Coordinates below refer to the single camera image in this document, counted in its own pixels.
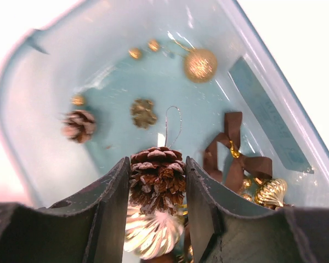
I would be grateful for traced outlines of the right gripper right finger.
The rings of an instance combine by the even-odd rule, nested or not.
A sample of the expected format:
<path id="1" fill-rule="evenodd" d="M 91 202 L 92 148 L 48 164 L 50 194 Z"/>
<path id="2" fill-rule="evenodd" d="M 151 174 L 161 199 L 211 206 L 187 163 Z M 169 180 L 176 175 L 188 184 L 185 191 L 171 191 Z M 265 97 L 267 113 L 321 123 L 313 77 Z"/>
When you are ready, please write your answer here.
<path id="1" fill-rule="evenodd" d="M 245 200 L 186 159 L 195 262 L 329 262 L 329 208 L 277 211 Z"/>

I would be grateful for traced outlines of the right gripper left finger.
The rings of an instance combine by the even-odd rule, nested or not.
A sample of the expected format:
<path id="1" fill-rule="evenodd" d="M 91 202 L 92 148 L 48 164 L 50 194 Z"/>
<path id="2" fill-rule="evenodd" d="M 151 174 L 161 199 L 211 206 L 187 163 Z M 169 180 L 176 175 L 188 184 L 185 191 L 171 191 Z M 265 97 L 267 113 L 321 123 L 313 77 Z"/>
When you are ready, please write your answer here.
<path id="1" fill-rule="evenodd" d="M 0 203 L 0 262 L 121 262 L 130 161 L 49 208 Z"/>

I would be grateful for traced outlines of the large frosted pine cone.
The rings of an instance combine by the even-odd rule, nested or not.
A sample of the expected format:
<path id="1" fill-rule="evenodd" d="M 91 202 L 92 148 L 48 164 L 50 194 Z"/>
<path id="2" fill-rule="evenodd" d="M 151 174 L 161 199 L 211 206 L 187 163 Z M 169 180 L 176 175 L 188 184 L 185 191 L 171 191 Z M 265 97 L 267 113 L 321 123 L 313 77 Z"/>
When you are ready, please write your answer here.
<path id="1" fill-rule="evenodd" d="M 142 214 L 175 214 L 186 193 L 186 165 L 182 153 L 166 146 L 131 155 L 129 203 Z"/>

